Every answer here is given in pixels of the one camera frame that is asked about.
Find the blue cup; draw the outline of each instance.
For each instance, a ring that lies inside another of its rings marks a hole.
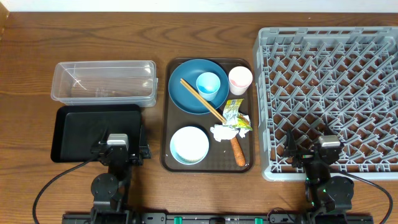
[[[197,89],[199,95],[207,101],[214,100],[220,89],[220,78],[214,73],[205,72],[199,75],[197,79]]]

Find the gray dish rack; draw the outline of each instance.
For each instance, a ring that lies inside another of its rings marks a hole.
[[[345,144],[333,167],[398,179],[398,28],[263,28],[253,47],[262,175],[304,180],[282,157],[285,133],[308,147],[328,126]]]

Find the white bowl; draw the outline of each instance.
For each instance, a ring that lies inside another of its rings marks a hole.
[[[175,160],[185,165],[202,161],[209,151],[209,139],[199,128],[188,126],[176,131],[170,141]]]

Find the white wall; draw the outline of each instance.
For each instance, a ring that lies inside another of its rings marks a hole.
[[[11,11],[398,12],[398,0],[0,0]]]

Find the clear plastic container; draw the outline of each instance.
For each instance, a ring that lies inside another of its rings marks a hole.
[[[55,67],[51,98],[66,105],[156,104],[153,61],[61,62]]]

